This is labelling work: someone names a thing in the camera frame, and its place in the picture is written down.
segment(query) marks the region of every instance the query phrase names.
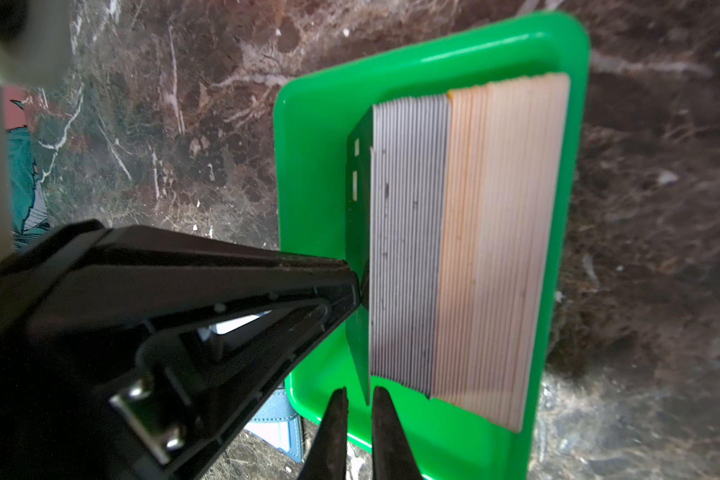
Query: marble countertop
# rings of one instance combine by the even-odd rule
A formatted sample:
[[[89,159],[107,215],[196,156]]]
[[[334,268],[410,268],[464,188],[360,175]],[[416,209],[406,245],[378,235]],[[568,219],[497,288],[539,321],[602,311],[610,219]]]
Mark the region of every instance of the marble countertop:
[[[281,86],[542,8],[593,53],[528,477],[720,478],[720,2],[73,0],[73,64],[26,102],[51,223],[276,249]],[[243,433],[206,478],[298,468]]]

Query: blue wallet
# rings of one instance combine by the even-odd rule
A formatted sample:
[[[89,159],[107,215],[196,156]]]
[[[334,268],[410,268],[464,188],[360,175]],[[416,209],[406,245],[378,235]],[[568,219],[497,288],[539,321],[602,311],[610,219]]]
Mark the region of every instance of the blue wallet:
[[[272,393],[262,408],[251,418],[246,430],[263,438],[293,458],[294,462],[301,463],[304,443],[302,418],[291,407],[283,385]]]

